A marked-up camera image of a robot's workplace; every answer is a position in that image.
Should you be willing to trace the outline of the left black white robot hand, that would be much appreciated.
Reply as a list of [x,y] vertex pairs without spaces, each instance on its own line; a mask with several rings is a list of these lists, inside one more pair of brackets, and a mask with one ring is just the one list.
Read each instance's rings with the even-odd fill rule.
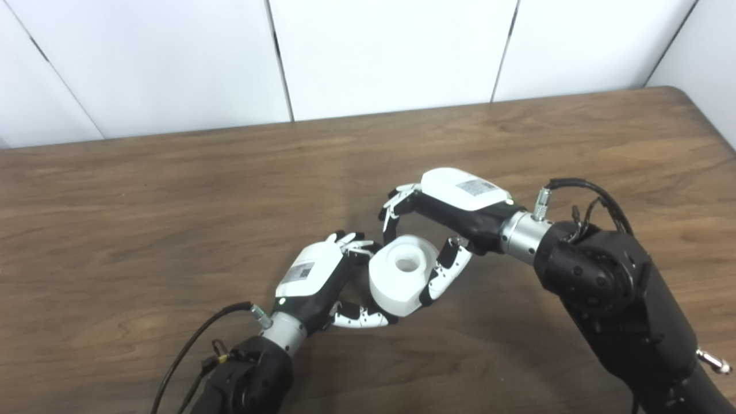
[[339,298],[355,272],[366,268],[381,248],[364,233],[344,231],[310,244],[277,286],[273,312],[293,317],[306,336],[329,327],[375,328],[398,323],[397,316],[375,301],[358,305]]

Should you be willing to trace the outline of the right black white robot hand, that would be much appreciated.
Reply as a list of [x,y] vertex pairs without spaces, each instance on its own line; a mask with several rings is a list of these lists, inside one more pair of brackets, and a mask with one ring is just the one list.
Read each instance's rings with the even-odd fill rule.
[[455,232],[439,250],[428,280],[420,289],[420,306],[434,303],[465,269],[472,256],[505,254],[504,226],[525,208],[505,189],[459,168],[434,168],[418,183],[389,192],[378,218],[385,244],[397,238],[400,218],[418,213]]

